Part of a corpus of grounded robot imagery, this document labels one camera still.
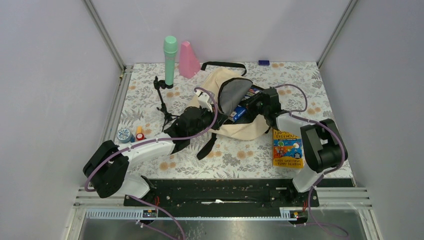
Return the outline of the blue comic paperback book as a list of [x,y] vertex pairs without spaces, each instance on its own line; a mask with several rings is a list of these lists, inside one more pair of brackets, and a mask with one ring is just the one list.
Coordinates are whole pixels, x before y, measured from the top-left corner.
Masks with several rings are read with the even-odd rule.
[[[249,99],[250,97],[260,93],[263,89],[258,86],[251,86],[247,93],[242,98],[242,101]],[[228,117],[228,120],[230,120],[233,123],[242,123],[243,116],[247,113],[247,109],[241,105],[238,105],[234,111],[230,114]]]

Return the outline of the beige canvas backpack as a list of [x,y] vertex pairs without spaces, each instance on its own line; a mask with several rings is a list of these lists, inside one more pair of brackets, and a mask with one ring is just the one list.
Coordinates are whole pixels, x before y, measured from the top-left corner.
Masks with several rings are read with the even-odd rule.
[[252,80],[245,78],[246,66],[241,63],[208,61],[202,64],[201,70],[204,71],[207,66],[217,66],[218,69],[206,78],[201,87],[214,93],[219,110],[227,116],[227,121],[220,130],[210,129],[208,131],[211,133],[211,138],[197,153],[198,160],[202,160],[212,151],[218,135],[241,141],[251,141],[270,130],[264,117],[259,115],[255,120],[251,120],[246,113],[241,119],[241,123],[228,120],[250,87],[255,85]]

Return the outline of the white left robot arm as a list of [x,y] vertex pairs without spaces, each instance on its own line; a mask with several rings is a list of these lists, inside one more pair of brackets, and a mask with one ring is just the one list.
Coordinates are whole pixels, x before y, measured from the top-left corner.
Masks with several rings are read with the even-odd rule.
[[155,192],[147,178],[132,175],[128,169],[142,161],[183,150],[190,145],[191,139],[205,134],[215,125],[219,113],[215,95],[201,87],[194,90],[199,106],[187,107],[157,136],[121,145],[112,140],[104,141],[83,167],[87,178],[85,191],[96,192],[100,198],[123,194],[135,197],[144,206],[152,204]]

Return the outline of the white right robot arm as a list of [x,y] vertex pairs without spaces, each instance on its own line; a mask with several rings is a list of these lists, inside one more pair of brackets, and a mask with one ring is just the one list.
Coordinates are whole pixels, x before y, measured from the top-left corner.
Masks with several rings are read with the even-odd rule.
[[292,189],[286,193],[287,201],[293,206],[301,205],[307,199],[306,192],[316,186],[324,175],[338,170],[348,157],[333,119],[316,121],[283,110],[275,88],[264,89],[242,100],[240,105],[255,115],[262,115],[272,129],[301,138],[306,165],[292,179]]

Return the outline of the small blue block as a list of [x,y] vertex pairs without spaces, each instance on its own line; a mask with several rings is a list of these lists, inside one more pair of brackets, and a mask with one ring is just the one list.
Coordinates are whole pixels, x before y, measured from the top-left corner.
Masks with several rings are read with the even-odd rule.
[[270,61],[269,60],[258,60],[258,65],[259,66],[269,66]]

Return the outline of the black mini tripod stand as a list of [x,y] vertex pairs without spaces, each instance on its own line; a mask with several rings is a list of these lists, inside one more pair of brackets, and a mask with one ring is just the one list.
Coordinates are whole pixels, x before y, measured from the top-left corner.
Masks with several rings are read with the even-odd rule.
[[173,85],[167,85],[165,80],[159,80],[158,76],[156,75],[153,80],[153,87],[157,91],[160,100],[160,107],[157,107],[156,109],[164,114],[164,122],[162,125],[163,131],[167,124],[171,123],[179,117],[178,115],[168,112],[167,106],[161,94],[161,89],[171,89]]

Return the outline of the yellow treehouse paperback book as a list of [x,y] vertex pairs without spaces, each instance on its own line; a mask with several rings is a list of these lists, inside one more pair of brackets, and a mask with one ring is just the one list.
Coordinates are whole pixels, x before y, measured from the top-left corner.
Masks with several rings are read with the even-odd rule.
[[286,131],[272,132],[272,164],[275,167],[304,167],[302,139]]

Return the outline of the pink plastic cone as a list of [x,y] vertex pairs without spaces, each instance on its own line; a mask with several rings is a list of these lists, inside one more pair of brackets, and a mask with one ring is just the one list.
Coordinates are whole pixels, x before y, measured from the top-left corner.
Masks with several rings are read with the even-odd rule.
[[200,70],[201,65],[189,41],[183,41],[179,53],[179,74],[187,79],[193,78]]

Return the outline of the mint green microphone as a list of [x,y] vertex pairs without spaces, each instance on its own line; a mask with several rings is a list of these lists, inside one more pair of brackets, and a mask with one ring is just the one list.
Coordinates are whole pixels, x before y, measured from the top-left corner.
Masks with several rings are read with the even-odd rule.
[[165,57],[165,86],[168,89],[174,86],[175,62],[178,52],[177,38],[174,36],[166,36],[163,41],[163,52]]

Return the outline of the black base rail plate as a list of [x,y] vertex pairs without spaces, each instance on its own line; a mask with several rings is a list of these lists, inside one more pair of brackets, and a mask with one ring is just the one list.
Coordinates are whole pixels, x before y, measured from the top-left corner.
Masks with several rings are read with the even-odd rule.
[[319,207],[318,194],[296,193],[290,179],[151,179],[142,198],[174,217],[279,217],[280,208]]

